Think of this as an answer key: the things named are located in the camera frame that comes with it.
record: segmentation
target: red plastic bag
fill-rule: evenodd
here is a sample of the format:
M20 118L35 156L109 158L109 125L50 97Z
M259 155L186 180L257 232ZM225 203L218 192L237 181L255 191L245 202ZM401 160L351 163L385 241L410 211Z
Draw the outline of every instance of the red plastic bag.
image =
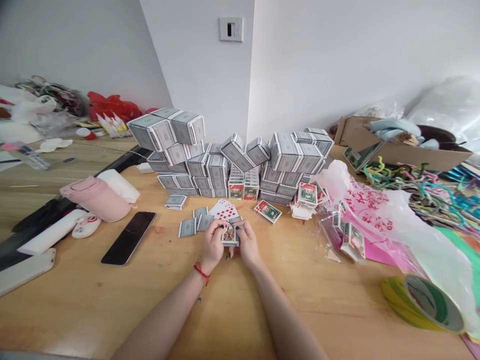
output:
M108 117L113 117L115 113L127 123L142 116L142 112L136 104L131 101L120 100L120 95L104 97L97 92L89 91L87 96L93 107L93 111L89 110L88 114L93 120L98 120L97 114L106 114Z

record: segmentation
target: red string bracelet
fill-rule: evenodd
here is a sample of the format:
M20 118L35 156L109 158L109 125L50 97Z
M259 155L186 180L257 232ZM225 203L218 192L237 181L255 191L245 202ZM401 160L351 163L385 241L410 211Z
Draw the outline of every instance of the red string bracelet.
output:
M202 265L200 265L200 262L197 261L195 264L193 264L193 268L205 278L205 287L207 287L207 285L209 284L210 276L202 271Z

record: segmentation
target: small bottle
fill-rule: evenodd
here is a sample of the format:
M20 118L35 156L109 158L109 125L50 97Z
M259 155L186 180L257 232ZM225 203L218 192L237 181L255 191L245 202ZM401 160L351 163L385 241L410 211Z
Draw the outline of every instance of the small bottle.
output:
M28 147L22 141L10 142L3 144L1 148L11 153L15 158L22 160L25 164L30 165L35 170L47 170L50 164L45 161L35 150Z

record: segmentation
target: light switch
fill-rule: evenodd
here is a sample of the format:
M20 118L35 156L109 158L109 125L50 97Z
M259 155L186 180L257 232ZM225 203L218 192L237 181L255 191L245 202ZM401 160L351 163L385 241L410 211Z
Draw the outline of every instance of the light switch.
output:
M220 41L244 42L244 19L242 17L219 17Z

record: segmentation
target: white wall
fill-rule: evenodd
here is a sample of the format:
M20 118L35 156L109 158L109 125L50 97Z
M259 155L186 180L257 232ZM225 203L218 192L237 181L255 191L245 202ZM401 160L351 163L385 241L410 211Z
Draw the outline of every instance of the white wall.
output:
M201 114L206 139L246 140L254 0L140 0L173 106ZM243 43L219 41L219 17L243 20Z
M480 73L478 0L257 0L248 138Z
M40 75L140 108L172 101L138 0L4 0L0 84Z

